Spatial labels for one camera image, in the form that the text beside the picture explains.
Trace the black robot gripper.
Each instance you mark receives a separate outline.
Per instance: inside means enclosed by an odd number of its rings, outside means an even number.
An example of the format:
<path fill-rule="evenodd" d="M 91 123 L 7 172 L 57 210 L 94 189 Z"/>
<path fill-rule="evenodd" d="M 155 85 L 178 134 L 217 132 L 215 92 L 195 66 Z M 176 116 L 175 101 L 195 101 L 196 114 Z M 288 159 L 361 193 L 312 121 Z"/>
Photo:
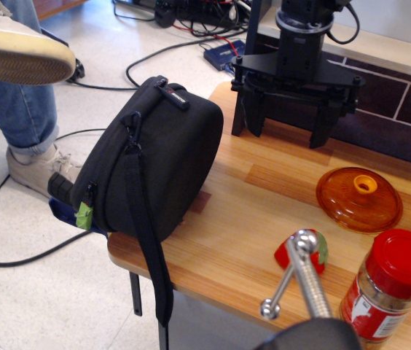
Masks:
<path fill-rule="evenodd" d="M 268 95 L 318 108 L 311 149 L 324 146 L 339 118 L 356 111 L 365 79 L 328 61 L 322 50 L 328 33 L 282 31 L 274 50 L 232 59 L 232 89 L 242 94 L 245 126 L 253 135 L 262 134 Z"/>

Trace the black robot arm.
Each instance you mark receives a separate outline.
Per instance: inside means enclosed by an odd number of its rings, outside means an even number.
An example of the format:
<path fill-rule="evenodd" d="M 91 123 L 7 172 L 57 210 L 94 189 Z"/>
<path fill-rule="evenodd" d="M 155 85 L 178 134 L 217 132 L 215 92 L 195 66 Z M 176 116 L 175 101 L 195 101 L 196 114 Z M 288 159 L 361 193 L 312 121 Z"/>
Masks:
<path fill-rule="evenodd" d="M 232 134 L 247 129 L 260 136 L 266 115 L 265 99 L 274 96 L 316 106 L 310 148 L 327 143 L 337 121 L 356 111 L 359 89 L 365 83 L 357 74 L 328 62 L 322 47 L 331 37 L 334 13 L 354 9 L 349 1 L 282 1 L 275 21 L 278 46 L 269 53 L 255 50 L 262 6 L 251 11 L 244 55 L 232 59 L 238 92 Z"/>

